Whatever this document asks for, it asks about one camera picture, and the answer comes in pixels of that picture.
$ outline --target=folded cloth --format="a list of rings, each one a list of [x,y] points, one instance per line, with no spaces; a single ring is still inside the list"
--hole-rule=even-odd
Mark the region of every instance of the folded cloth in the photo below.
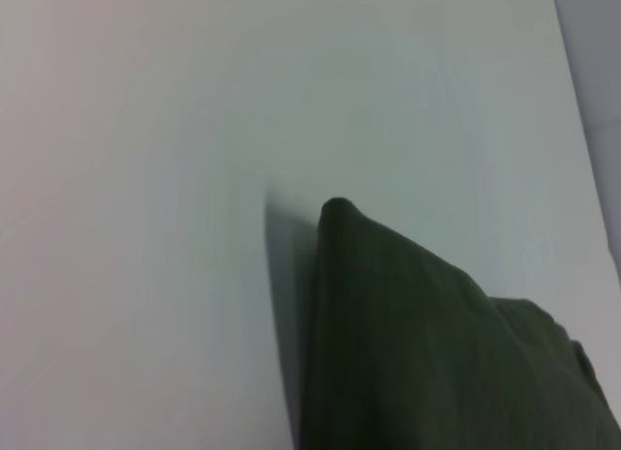
[[[581,346],[526,300],[324,205],[305,450],[621,449]]]

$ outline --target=dark green fabric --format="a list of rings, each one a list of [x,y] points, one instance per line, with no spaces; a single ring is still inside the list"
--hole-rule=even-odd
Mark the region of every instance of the dark green fabric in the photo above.
[[[526,300],[328,202],[303,448],[621,449],[580,345]]]

